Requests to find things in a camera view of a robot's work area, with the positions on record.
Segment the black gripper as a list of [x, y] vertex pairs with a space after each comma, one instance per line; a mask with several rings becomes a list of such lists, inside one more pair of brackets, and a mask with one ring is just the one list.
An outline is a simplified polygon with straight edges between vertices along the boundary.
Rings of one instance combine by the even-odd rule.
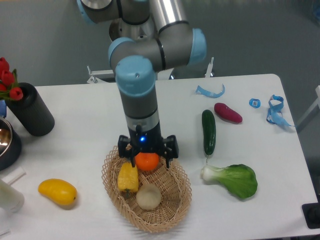
[[122, 158], [129, 158], [131, 166], [136, 166], [135, 157], [139, 153], [156, 153], [165, 158], [166, 168], [170, 168], [172, 159], [179, 157], [179, 147], [175, 135], [162, 137], [160, 123], [144, 130], [141, 124], [129, 129], [129, 137], [120, 135], [118, 138], [118, 153]]

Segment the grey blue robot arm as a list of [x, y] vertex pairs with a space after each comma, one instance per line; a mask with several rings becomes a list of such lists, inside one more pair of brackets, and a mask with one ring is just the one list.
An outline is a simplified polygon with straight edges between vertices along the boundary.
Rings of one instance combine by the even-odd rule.
[[179, 0], [79, 0], [84, 19], [117, 24], [108, 61], [115, 74], [129, 136], [118, 139], [118, 154], [136, 163], [139, 153], [155, 153], [169, 163], [179, 155], [174, 135], [162, 137], [156, 94], [157, 73], [197, 64], [207, 42], [192, 28]]

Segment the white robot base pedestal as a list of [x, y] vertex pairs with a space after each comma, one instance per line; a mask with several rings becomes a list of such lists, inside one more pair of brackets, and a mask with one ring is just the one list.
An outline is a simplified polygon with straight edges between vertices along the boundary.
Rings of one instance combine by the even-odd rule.
[[158, 36], [155, 24], [150, 16], [147, 21], [138, 25], [131, 25], [121, 18], [113, 20], [109, 26], [109, 37], [111, 41], [118, 38], [130, 38], [134, 41], [149, 41]]

